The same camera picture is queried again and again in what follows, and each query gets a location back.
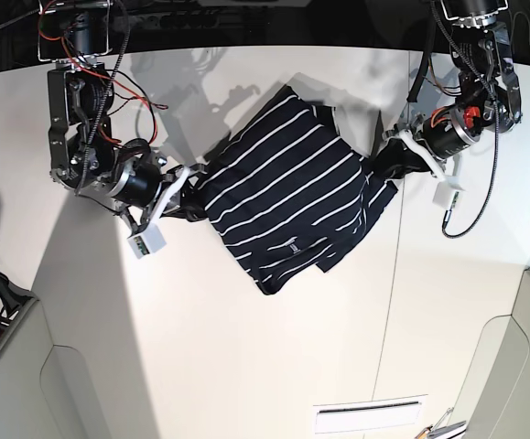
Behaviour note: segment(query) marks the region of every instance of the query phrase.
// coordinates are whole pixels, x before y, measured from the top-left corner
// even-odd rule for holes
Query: white tabletop
[[[129,55],[124,71],[170,105],[157,145],[190,161],[286,82],[343,106],[346,140],[368,151],[377,110],[385,126],[398,118],[417,63],[391,50],[211,48]],[[168,247],[137,261],[124,224],[50,181],[48,69],[0,74],[0,268],[33,285],[54,341],[86,358],[113,437],[309,437],[312,405],[428,394],[425,423],[453,405],[478,335],[511,311],[530,255],[530,68],[517,71],[525,121],[502,139],[493,202],[472,236],[441,237],[434,182],[411,176],[351,255],[273,297],[209,223],[163,220]],[[148,133],[133,104],[113,118],[114,135],[132,138],[133,120]],[[481,203],[489,143],[468,153],[454,227]],[[438,363],[438,352],[455,360]]]

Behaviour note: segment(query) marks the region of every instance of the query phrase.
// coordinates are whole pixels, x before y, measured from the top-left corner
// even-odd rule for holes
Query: white stripe
[[[285,247],[286,245],[292,244],[293,241],[296,239],[297,239],[297,236],[294,236],[289,241],[283,242],[282,244],[276,245],[275,247],[269,247],[267,250],[269,251],[269,250],[280,249],[281,247]]]
[[[306,249],[304,249],[304,251],[306,250],[309,250],[309,249],[312,249],[313,247],[315,247],[316,245],[324,242],[327,238],[321,238],[320,240],[317,240],[316,242],[314,242],[313,244],[311,244],[309,247],[307,247]],[[263,267],[258,267],[262,270],[264,270],[265,268],[273,268],[273,267],[277,267],[280,263],[283,263],[283,262],[287,262],[289,259],[292,259],[295,257],[295,254],[292,254],[291,256],[289,256],[288,258],[285,258],[285,259],[282,259],[281,261],[277,261],[277,262],[273,262],[273,263],[270,263],[268,265],[265,265]]]
[[[260,235],[255,235],[253,236],[252,238],[248,238],[247,240],[244,240],[244,241],[240,241],[240,242],[236,242],[235,244],[226,244],[226,247],[238,247],[239,245],[243,245],[243,244],[246,244],[247,242],[251,242],[251,241],[254,241],[254,240],[258,240],[259,238],[263,238],[264,236],[268,235],[269,233],[273,233],[275,230],[279,230],[281,227],[283,227],[284,225],[288,224],[290,221],[292,221],[293,219],[295,219],[296,217],[298,217],[299,215],[301,215],[303,212],[305,212],[307,209],[309,208],[312,208],[313,206],[315,206],[316,204],[319,204],[321,201],[323,201],[324,199],[326,198],[329,198],[331,197],[332,195],[334,195],[336,192],[338,192],[339,190],[343,189],[344,187],[348,186],[352,181],[354,181],[354,179],[359,176],[361,174],[362,170],[361,169],[358,169],[358,171],[356,172],[356,174],[354,174],[352,177],[350,177],[347,181],[345,181],[344,183],[342,183],[341,185],[339,185],[338,187],[336,187],[335,189],[333,189],[331,192],[328,192],[326,195],[324,195],[323,197],[321,198],[318,198],[316,199],[315,201],[312,201],[311,203],[307,204],[306,207],[298,210],[296,213],[294,213],[293,215],[291,215],[289,218],[287,218],[286,220],[282,221],[282,222],[279,222],[276,226],[274,226],[273,229],[270,229],[264,233],[261,233]]]
[[[201,186],[199,187],[198,190],[202,189],[207,183],[209,183],[210,181],[212,181],[214,178],[217,178],[219,177],[221,174],[223,174],[224,172],[226,172],[228,169],[230,169],[231,167],[234,167],[236,165],[238,165],[241,160],[243,158],[245,158],[247,155],[249,155],[250,153],[252,153],[260,144],[266,142],[269,138],[271,138],[273,135],[277,134],[279,131],[281,131],[283,128],[286,128],[287,126],[289,126],[290,124],[292,124],[294,121],[296,121],[299,117],[301,117],[303,114],[305,114],[306,112],[308,112],[309,109],[307,110],[303,110],[301,112],[298,112],[297,115],[295,115],[292,119],[289,119],[287,122],[283,123],[282,125],[279,125],[277,126],[277,128],[275,128],[273,131],[271,131],[269,134],[267,134],[265,137],[263,137],[261,140],[259,140],[258,142],[256,142],[254,145],[252,145],[250,147],[250,149],[248,149],[247,151],[244,151],[244,153],[238,157],[236,160],[234,160],[231,164],[229,164],[227,167],[223,167],[222,169],[220,169],[218,172],[216,172],[213,176],[211,176],[210,178],[208,178],[206,181],[204,181]]]
[[[279,181],[283,180],[285,177],[293,174],[295,171],[297,171],[298,169],[300,169],[302,166],[306,165],[307,163],[309,163],[311,160],[313,160],[314,158],[316,158],[318,155],[320,155],[321,153],[323,153],[326,149],[328,149],[330,146],[334,145],[336,142],[338,142],[339,140],[339,137],[336,137],[334,140],[332,140],[331,142],[327,143],[326,145],[324,145],[320,150],[318,150],[314,155],[311,155],[310,157],[308,157],[307,160],[305,160],[304,162],[300,163],[299,165],[293,167],[292,169],[289,169],[288,171],[286,171],[285,174],[283,174],[281,177],[277,178],[276,180],[274,180],[273,182],[271,182],[267,187],[259,190],[258,192],[256,192],[254,195],[252,195],[251,197],[249,198],[245,198],[244,200],[242,200],[240,203],[238,203],[236,206],[234,206],[233,208],[230,208],[230,209],[226,209],[224,212],[222,212],[222,214],[220,215],[220,217],[215,220],[215,221],[210,221],[211,224],[216,224],[218,222],[220,222],[222,220],[222,218],[224,217],[224,215],[228,214],[228,213],[231,213],[231,212],[234,212],[235,210],[237,210],[238,208],[240,208],[242,205],[248,203],[249,201],[252,201],[253,199],[257,198],[257,197],[260,197],[261,195],[263,195],[268,189],[270,189],[271,187],[273,187],[274,185],[276,185]]]
[[[243,137],[244,135],[248,132],[248,130],[250,130],[252,127],[254,127],[257,123],[261,122],[266,116],[268,116],[271,112],[273,112],[274,110],[276,110],[277,108],[279,107],[282,107],[283,105],[285,105],[287,102],[289,102],[290,100],[292,100],[293,98],[296,98],[297,95],[296,94],[292,94],[291,96],[289,96],[288,98],[285,98],[283,101],[281,101],[280,103],[278,103],[277,105],[275,105],[273,108],[271,108],[268,112],[266,112],[265,114],[263,114],[261,117],[259,117],[257,120],[254,121],[254,123],[252,125],[250,125],[249,127],[247,127],[246,129],[244,129],[244,132],[241,134],[240,138],[238,140],[235,140],[233,141],[232,143],[230,143],[228,146],[226,146],[224,148],[224,150],[220,153],[220,154],[224,154],[226,151],[228,151],[228,148],[230,148],[232,145],[236,145],[238,142],[242,141],[243,140]]]
[[[283,148],[281,151],[279,151],[278,153],[276,153],[275,155],[273,155],[271,158],[269,158],[267,161],[265,161],[262,165],[260,165],[257,169],[255,169],[251,174],[249,174],[248,176],[246,176],[245,178],[243,178],[242,180],[238,180],[236,183],[234,183],[233,185],[231,185],[230,187],[227,187],[226,189],[224,189],[222,192],[220,192],[220,194],[218,194],[216,197],[213,198],[212,201],[210,201],[205,209],[209,209],[211,206],[213,206],[213,203],[215,203],[216,201],[218,201],[220,198],[222,198],[224,196],[224,194],[227,194],[228,192],[230,192],[231,190],[233,190],[234,188],[236,187],[239,187],[242,183],[245,183],[247,180],[251,179],[252,177],[254,177],[256,174],[258,174],[260,171],[262,171],[263,169],[265,169],[268,165],[271,164],[271,162],[273,162],[275,159],[277,159],[278,157],[280,157],[281,155],[283,155],[284,153],[286,153],[289,149],[291,149],[292,147],[294,147],[295,145],[298,145],[300,144],[304,139],[308,138],[310,135],[312,135],[315,131],[317,131],[319,128],[321,128],[321,125],[318,125],[312,129],[310,129],[306,134],[303,134],[301,137],[299,137],[295,142],[293,142],[291,145]]]
[[[357,195],[355,199],[353,199],[352,201],[350,201],[348,204],[345,204],[343,205],[341,208],[338,208],[338,209],[335,209],[333,210],[332,212],[330,213],[327,213],[326,215],[324,215],[323,217],[321,217],[320,219],[317,219],[315,220],[311,225],[312,226],[317,226],[318,224],[320,224],[323,220],[327,220],[329,217],[331,217],[332,215],[335,215],[336,213],[339,213],[339,212],[342,212],[343,210],[349,208],[352,204],[356,203],[356,201],[358,201],[360,199],[360,195]]]
[[[386,181],[384,182],[383,184],[383,187],[381,187],[381,189],[376,193],[376,195],[373,197],[373,199],[370,200],[370,202],[368,203],[368,207],[371,207],[372,204],[374,203],[374,201],[380,197],[380,195],[383,193],[383,191],[386,189]]]
[[[364,216],[364,233],[363,235],[366,234],[366,209],[365,208],[362,208],[362,214]]]
[[[340,230],[344,230],[346,229],[347,227],[351,226],[354,221],[356,221],[359,217],[360,217],[360,214],[362,213],[361,210],[358,211],[358,213],[356,214],[356,216],[351,220],[351,221],[348,221],[346,224],[344,224],[343,226],[339,226],[339,228],[336,229],[336,231],[340,231]]]
[[[275,210],[276,208],[278,208],[282,204],[284,204],[287,201],[289,201],[290,199],[292,199],[294,196],[296,196],[296,195],[300,194],[301,192],[303,192],[305,189],[307,189],[308,187],[310,187],[314,183],[320,181],[327,174],[329,174],[332,171],[334,171],[337,167],[340,167],[340,165],[343,164],[345,161],[347,161],[350,157],[352,157],[352,153],[349,153],[348,155],[346,155],[344,158],[342,158],[342,160],[340,160],[338,163],[336,163],[330,169],[327,169],[323,174],[320,174],[319,176],[315,177],[313,180],[310,180],[306,185],[300,187],[295,192],[292,192],[291,194],[287,195],[285,198],[281,199],[280,201],[278,201],[276,204],[274,204],[273,206],[271,206],[267,210],[264,210],[264,211],[262,211],[260,213],[257,213],[252,218],[247,219],[246,221],[242,221],[242,222],[239,222],[237,224],[234,224],[234,225],[230,226],[223,233],[220,233],[220,236],[225,236],[226,233],[228,233],[229,231],[234,230],[234,229],[238,229],[239,227],[245,226],[246,224],[250,224],[251,222],[253,222],[255,220],[258,220],[259,218],[261,218],[262,216],[266,215],[267,213],[272,212],[273,210]]]
[[[244,259],[244,258],[247,258],[248,256],[250,256],[251,254],[253,254],[252,252],[248,252],[248,253],[245,253],[243,254],[242,256],[238,256],[237,258],[234,258],[236,261],[240,261],[241,259]]]
[[[358,221],[358,226],[356,226],[356,229],[354,229],[354,232],[352,233],[352,235],[355,235],[358,229],[360,228],[360,226],[362,226],[362,218],[359,218],[359,220],[360,221]]]
[[[331,107],[331,118],[334,120],[334,128],[336,128],[336,134],[340,135],[340,127],[338,126],[338,120],[336,119],[336,107]]]
[[[298,265],[297,267],[294,267],[292,268],[291,270],[287,270],[286,272],[284,272],[283,274],[281,274],[279,277],[277,277],[276,279],[279,280],[281,279],[284,275],[286,274],[289,274],[289,273],[293,273],[295,270],[298,270],[300,269],[301,267],[305,267],[308,263],[310,262],[313,262],[315,261],[317,258],[319,258],[323,253],[326,252],[326,250],[331,247],[332,244],[330,244],[328,247],[326,247],[325,249],[323,249],[321,252],[319,252],[318,254],[316,254],[313,258],[311,258],[309,261],[305,262],[305,263],[302,263],[301,265]]]

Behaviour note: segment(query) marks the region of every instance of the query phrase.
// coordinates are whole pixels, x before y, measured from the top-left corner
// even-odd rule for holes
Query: black cloth
[[[337,134],[333,110],[282,89],[210,162],[196,200],[264,294],[316,264],[326,272],[396,194]]]

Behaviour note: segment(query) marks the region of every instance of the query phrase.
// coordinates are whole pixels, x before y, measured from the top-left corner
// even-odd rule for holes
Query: black cable
[[[157,118],[155,117],[155,112],[153,111],[153,103],[151,102],[151,100],[149,99],[148,97],[148,94],[146,94],[146,91],[140,86],[138,85],[135,80],[133,80],[130,76],[128,76],[126,73],[124,73],[123,71],[120,71],[118,70],[117,73],[119,75],[122,75],[124,76],[127,80],[129,80],[135,87],[137,87],[140,92],[143,94],[143,96],[145,97],[146,101],[148,102],[148,109],[149,111],[151,112],[151,117],[153,118],[153,135],[151,136],[151,139],[153,137],[155,137],[157,135]]]
[[[433,15],[429,14],[427,18],[427,37],[426,45],[423,47],[423,55],[421,56],[421,63],[419,64],[419,71],[415,80],[413,81],[413,86],[409,91],[407,96],[407,102],[417,102],[417,96],[421,91],[421,86],[423,85],[423,79],[427,75],[427,68],[429,67],[429,59],[431,58],[431,52],[433,52],[433,47],[436,42],[436,20]]]
[[[33,9],[32,11],[28,11],[25,14],[23,14],[22,16],[18,16],[16,18],[13,18],[12,20],[8,20],[5,23],[3,23],[2,25],[0,25],[0,30],[4,29],[5,27],[9,27],[10,25],[14,25],[17,21],[25,19],[28,16],[32,16],[33,14],[36,14],[37,12],[38,12],[38,8],[37,9]]]
[[[482,204],[481,210],[476,216],[476,219],[472,222],[472,224],[462,233],[458,233],[455,235],[451,235],[446,231],[446,228],[448,227],[449,220],[451,219],[451,210],[448,210],[446,214],[444,215],[444,219],[441,223],[441,232],[446,238],[449,238],[451,240],[455,240],[457,238],[462,238],[463,236],[466,236],[468,233],[476,227],[478,222],[481,220],[482,215],[484,215],[484,211],[488,207],[491,196],[492,196],[492,189],[494,188],[494,180],[496,178],[496,168],[498,166],[498,159],[499,159],[499,132],[501,131],[500,126],[500,120],[499,120],[499,106],[498,101],[496,99],[496,95],[494,94],[494,90],[489,84],[486,79],[476,70],[474,67],[474,64],[468,59],[468,57],[460,50],[456,42],[452,39],[451,35],[448,33],[448,30],[444,26],[444,24],[441,21],[441,18],[439,16],[438,10],[436,8],[436,2],[435,0],[430,0],[431,3],[431,12],[433,14],[433,17],[436,20],[436,23],[439,26],[439,29],[441,30],[441,33],[444,34],[444,37],[449,42],[451,47],[454,49],[456,53],[458,53],[458,56],[461,58],[462,62],[471,70],[474,75],[476,75],[477,78],[481,80],[482,86],[488,93],[489,97],[492,100],[492,105],[494,107],[494,159],[492,160],[492,173],[491,173],[491,183],[488,187],[488,192],[486,194],[486,199],[484,200],[484,203]]]
[[[116,114],[118,113],[120,110],[122,110],[126,105],[128,105],[128,103],[132,100],[134,100],[136,98],[125,98],[124,99],[124,102],[122,103],[122,105],[120,105],[116,110],[112,111],[112,112],[109,112],[108,115],[109,116],[112,116],[113,114]]]
[[[85,184],[85,179],[88,175],[88,167],[90,165],[89,163],[90,162],[90,145],[92,144],[93,137],[95,136],[96,130],[98,129],[98,126],[100,125],[104,107],[106,106],[106,101],[108,100],[108,96],[110,96],[110,90],[113,87],[113,82],[114,82],[114,79],[116,78],[116,73],[118,72],[118,69],[120,68],[120,64],[122,63],[122,58],[124,57],[124,54],[126,53],[126,47],[128,46],[128,40],[130,39],[130,24],[128,22],[128,11],[126,11],[126,7],[124,6],[124,3],[122,3],[122,0],[114,0],[114,1],[120,6],[120,9],[122,9],[122,13],[124,15],[124,21],[126,23],[126,30],[124,31],[124,40],[123,40],[122,46],[120,47],[120,51],[118,52],[118,59],[116,60],[116,63],[114,64],[114,70],[112,72],[112,75],[110,76],[110,80],[108,81],[108,85],[106,86],[106,91],[103,94],[102,100],[100,101],[100,108],[98,108],[98,112],[93,121],[93,126],[92,126],[92,129],[90,130],[90,134],[88,136],[88,140],[85,145],[85,150],[83,152],[83,169],[81,171],[80,182],[78,183],[78,186],[75,188],[75,195],[80,194],[80,191],[83,188],[83,185]]]
[[[119,92],[117,91],[114,91],[114,96],[117,96],[119,97],[120,99],[124,100],[124,101],[131,101],[133,99],[136,99],[135,96],[131,96],[130,98],[127,98],[126,96],[123,96],[122,94],[120,94]]]

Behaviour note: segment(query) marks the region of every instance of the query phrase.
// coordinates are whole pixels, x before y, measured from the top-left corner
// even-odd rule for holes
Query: vent
[[[314,407],[314,433],[336,434],[383,430],[419,421],[426,396],[398,400]]]

